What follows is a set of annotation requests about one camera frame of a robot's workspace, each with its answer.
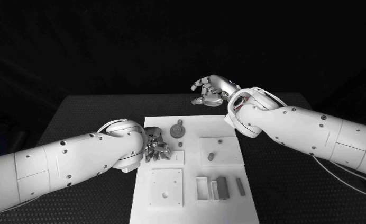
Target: black table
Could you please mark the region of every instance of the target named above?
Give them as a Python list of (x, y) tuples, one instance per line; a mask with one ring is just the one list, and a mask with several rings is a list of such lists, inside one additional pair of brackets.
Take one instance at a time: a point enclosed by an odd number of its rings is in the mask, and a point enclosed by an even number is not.
[[(311, 109), (298, 93), (275, 95), (288, 105)], [(196, 97), (197, 94), (69, 96), (37, 145), (95, 132), (106, 122), (122, 118), (143, 125), (147, 116), (228, 113), (226, 104), (191, 105)], [(310, 155), (277, 144), (264, 132), (255, 139), (238, 132), (236, 135), (261, 224), (366, 223), (366, 196), (334, 179)], [(351, 185), (362, 186), (344, 171), (330, 164), (327, 167)], [(128, 223), (135, 174), (137, 171), (111, 169), (0, 213), (0, 223)]]

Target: black background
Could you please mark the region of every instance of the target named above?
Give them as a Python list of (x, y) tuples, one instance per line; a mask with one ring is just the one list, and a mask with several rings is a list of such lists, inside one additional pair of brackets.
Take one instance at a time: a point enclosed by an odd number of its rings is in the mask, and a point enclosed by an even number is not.
[(1, 123), (33, 146), (68, 95), (189, 93), (210, 74), (364, 123), (364, 15), (364, 0), (0, 0)]

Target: white platform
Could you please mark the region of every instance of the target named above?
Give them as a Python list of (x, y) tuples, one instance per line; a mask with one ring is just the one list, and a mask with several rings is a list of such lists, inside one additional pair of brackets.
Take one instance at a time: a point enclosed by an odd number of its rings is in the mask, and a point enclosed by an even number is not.
[[(245, 168), (242, 166), (202, 166), (200, 138), (236, 137), (236, 133), (229, 124), (223, 121), (225, 116), (194, 116), (194, 117), (145, 117), (144, 127), (157, 126), (163, 130), (163, 139), (168, 143), (173, 151), (184, 151), (184, 165), (155, 165), (153, 161), (137, 169), (134, 201), (130, 216), (131, 224), (258, 224), (252, 193), (246, 179)], [(170, 136), (170, 127), (177, 120), (183, 120), (186, 134), (176, 139)], [(153, 208), (148, 203), (150, 175), (153, 169), (181, 169), (183, 199), (181, 208), (161, 207)], [(217, 177), (226, 177), (230, 198), (215, 202), (210, 198), (207, 202), (196, 201), (196, 177), (207, 177), (209, 192), (212, 191), (210, 181)], [(240, 178), (245, 196), (236, 185), (236, 178)]]

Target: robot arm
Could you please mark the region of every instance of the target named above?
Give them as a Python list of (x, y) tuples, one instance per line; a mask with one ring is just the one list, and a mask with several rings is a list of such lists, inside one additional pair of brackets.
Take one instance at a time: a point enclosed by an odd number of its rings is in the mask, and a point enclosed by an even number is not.
[(127, 119), (114, 122), (98, 132), (0, 156), (0, 212), (95, 177), (111, 167), (125, 173), (132, 171), (147, 148), (153, 155), (170, 156), (167, 145), (161, 145), (160, 128), (144, 129)]
[(193, 104), (212, 106), (212, 95), (216, 95), (216, 103), (229, 101), (225, 121), (248, 137), (255, 138), (264, 131), (269, 138), (279, 144), (302, 153), (330, 160), (357, 171), (366, 173), (366, 126), (343, 120), (315, 111), (287, 106), (279, 107), (266, 91), (253, 87), (230, 88), (230, 92), (222, 91), (212, 85), (232, 85), (225, 78), (212, 75), (197, 81), (191, 87), (204, 85), (212, 90), (191, 101)]

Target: table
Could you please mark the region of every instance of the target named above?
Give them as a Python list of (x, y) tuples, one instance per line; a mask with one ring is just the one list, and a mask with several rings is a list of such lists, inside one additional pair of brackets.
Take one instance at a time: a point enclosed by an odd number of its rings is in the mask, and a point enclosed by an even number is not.
[[(301, 94), (274, 95), (288, 105), (310, 109)], [(121, 118), (143, 124), (147, 116), (226, 114), (226, 105), (191, 105), (193, 98), (197, 94), (69, 96), (37, 145), (94, 132)], [(236, 136), (261, 224), (366, 223), (366, 196), (333, 178), (308, 155), (277, 144), (264, 133), (255, 139), (238, 132)], [(135, 174), (111, 169), (1, 213), (0, 223), (128, 223)], [(354, 185), (350, 175), (341, 178)]]

